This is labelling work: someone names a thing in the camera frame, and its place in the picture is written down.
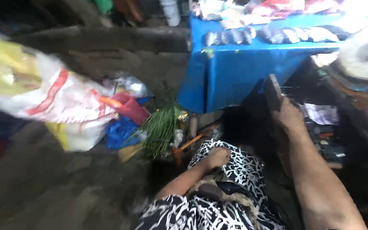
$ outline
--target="person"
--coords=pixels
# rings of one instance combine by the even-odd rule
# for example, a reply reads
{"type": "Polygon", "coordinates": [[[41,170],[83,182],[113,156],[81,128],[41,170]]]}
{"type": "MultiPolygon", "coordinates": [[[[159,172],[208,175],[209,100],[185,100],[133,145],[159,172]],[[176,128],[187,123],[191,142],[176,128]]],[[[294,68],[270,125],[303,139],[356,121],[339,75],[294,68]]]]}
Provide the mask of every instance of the person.
{"type": "MultiPolygon", "coordinates": [[[[344,185],[315,149],[300,111],[284,98],[273,117],[289,138],[290,166],[305,228],[366,230],[344,185]]],[[[188,170],[156,195],[136,229],[286,229],[268,208],[262,170],[258,157],[228,143],[207,140],[188,170]],[[233,182],[232,188],[238,186],[236,193],[231,195],[222,181],[205,179],[216,168],[233,182]],[[207,189],[201,189],[203,183],[207,189]]]]}

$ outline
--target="white bucket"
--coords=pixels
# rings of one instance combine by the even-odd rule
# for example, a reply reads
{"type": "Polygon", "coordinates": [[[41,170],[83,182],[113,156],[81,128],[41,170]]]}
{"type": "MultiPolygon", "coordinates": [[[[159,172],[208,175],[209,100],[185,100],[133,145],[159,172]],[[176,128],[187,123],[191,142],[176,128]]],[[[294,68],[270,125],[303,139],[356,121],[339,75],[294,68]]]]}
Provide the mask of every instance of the white bucket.
{"type": "Polygon", "coordinates": [[[160,0],[169,26],[177,26],[180,23],[181,16],[178,11],[178,5],[175,0],[160,0]]]}

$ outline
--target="bundle of long beans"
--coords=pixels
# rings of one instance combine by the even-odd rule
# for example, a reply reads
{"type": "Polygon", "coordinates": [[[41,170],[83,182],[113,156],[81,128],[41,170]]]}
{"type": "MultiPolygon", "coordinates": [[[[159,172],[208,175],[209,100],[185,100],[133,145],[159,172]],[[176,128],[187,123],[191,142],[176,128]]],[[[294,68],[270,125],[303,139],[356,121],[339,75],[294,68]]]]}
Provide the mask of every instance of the bundle of long beans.
{"type": "Polygon", "coordinates": [[[152,156],[164,154],[177,128],[177,117],[180,110],[176,103],[170,103],[154,112],[143,122],[142,129],[147,131],[143,148],[152,156]]]}

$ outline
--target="blue tablecloth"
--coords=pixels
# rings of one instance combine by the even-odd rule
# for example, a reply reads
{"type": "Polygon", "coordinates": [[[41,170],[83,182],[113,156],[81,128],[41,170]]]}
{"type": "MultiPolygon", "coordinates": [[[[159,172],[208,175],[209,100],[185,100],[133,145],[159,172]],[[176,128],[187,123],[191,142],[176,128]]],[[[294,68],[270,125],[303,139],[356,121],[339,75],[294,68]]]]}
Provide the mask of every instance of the blue tablecloth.
{"type": "MultiPolygon", "coordinates": [[[[297,15],[272,21],[273,28],[313,27],[335,24],[341,16],[297,15]]],[[[192,112],[213,112],[228,106],[238,106],[254,86],[269,74],[275,74],[284,84],[310,55],[338,49],[341,42],[272,45],[260,38],[251,45],[220,45],[205,47],[203,35],[208,31],[223,31],[217,21],[201,21],[191,16],[193,49],[187,74],[181,85],[178,102],[192,112]],[[209,58],[206,48],[212,51],[209,58]]]]}

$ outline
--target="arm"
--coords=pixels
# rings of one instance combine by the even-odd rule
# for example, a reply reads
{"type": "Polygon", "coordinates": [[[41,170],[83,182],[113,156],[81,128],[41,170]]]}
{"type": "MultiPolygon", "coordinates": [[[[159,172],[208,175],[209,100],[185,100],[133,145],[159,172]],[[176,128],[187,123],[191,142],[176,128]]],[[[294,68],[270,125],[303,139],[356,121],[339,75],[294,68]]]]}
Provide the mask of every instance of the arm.
{"type": "Polygon", "coordinates": [[[303,116],[288,98],[274,118],[289,137],[289,159],[294,185],[307,229],[366,230],[352,198],[317,152],[303,116]]]}
{"type": "Polygon", "coordinates": [[[231,151],[229,149],[222,147],[212,149],[206,158],[162,188],[155,198],[161,199],[169,195],[184,195],[213,168],[226,165],[230,156],[231,151]]]}

